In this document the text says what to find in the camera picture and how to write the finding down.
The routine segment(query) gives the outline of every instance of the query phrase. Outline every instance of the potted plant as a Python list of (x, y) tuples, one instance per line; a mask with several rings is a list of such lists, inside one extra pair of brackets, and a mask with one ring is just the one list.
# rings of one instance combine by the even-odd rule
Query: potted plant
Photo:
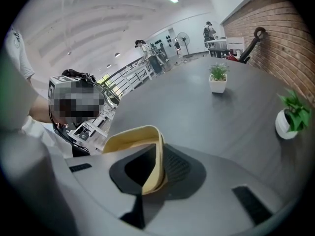
[(227, 81), (227, 71), (229, 71), (229, 67), (225, 63), (211, 66), (209, 84), (212, 92), (224, 92)]
[(311, 110), (300, 102), (295, 91), (287, 91), (290, 97), (279, 95), (286, 108), (277, 115), (276, 131), (283, 139), (292, 139), (299, 131), (309, 126)]

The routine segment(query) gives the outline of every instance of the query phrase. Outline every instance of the cable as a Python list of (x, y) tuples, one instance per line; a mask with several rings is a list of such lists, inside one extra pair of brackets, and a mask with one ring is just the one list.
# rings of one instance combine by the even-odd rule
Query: cable
[(53, 116), (52, 116), (52, 114), (51, 114), (51, 106), (49, 107), (49, 112), (48, 112), (48, 113), (49, 113), (49, 118), (50, 118), (50, 120), (51, 120), (51, 122), (52, 122), (54, 128), (59, 132), (59, 134), (60, 134), (65, 140), (67, 140), (68, 142), (70, 142), (72, 145), (74, 145), (74, 146), (76, 146), (76, 147), (78, 147), (78, 148), (84, 150), (88, 155), (91, 155), (90, 152), (89, 152), (89, 150), (88, 150), (86, 147), (83, 147), (83, 146), (80, 146), (80, 145), (75, 144), (73, 141), (71, 141), (68, 137), (66, 137), (66, 136), (58, 129), (57, 124), (56, 124), (55, 121), (53, 120)]

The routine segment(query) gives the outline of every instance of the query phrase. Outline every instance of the green plant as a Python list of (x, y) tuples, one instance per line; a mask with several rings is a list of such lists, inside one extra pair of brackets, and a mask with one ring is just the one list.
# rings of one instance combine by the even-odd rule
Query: green plant
[(211, 65), (211, 78), (214, 81), (226, 81), (226, 72), (229, 71), (229, 66), (225, 63)]
[(309, 121), (311, 118), (311, 110), (307, 109), (299, 100), (296, 92), (287, 89), (290, 93), (290, 97), (284, 97), (278, 95), (287, 108), (284, 111), (290, 128), (288, 131), (300, 131), (309, 126)]

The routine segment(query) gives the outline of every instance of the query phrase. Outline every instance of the standing fan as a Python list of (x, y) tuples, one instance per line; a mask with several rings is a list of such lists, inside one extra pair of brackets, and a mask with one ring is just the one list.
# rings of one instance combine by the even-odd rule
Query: standing fan
[(188, 55), (186, 56), (186, 58), (190, 58), (192, 57), (192, 55), (189, 55), (189, 51), (188, 51), (188, 48), (187, 48), (187, 45), (189, 45), (190, 43), (190, 38), (189, 36), (184, 33), (184, 32), (181, 32), (177, 35), (177, 41), (178, 43), (181, 45), (181, 46), (186, 46), (186, 49), (187, 49), (187, 53)]

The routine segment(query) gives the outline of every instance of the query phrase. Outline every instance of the railing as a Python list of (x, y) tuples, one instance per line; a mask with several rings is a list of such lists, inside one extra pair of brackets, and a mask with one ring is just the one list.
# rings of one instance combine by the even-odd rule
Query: railing
[[(130, 70), (135, 68), (135, 64), (141, 60), (142, 58), (139, 58), (132, 63), (126, 65), (122, 69), (118, 70), (114, 74), (112, 74), (110, 77), (108, 77), (102, 84), (107, 85), (109, 89), (112, 91), (113, 94), (115, 94), (118, 98), (129, 88), (128, 82), (123, 78), (123, 75), (128, 73)], [(139, 76), (135, 74), (129, 81), (131, 84), (134, 84), (137, 81), (140, 81), (140, 78), (143, 78), (146, 75), (146, 71), (143, 68), (140, 72), (138, 72)]]

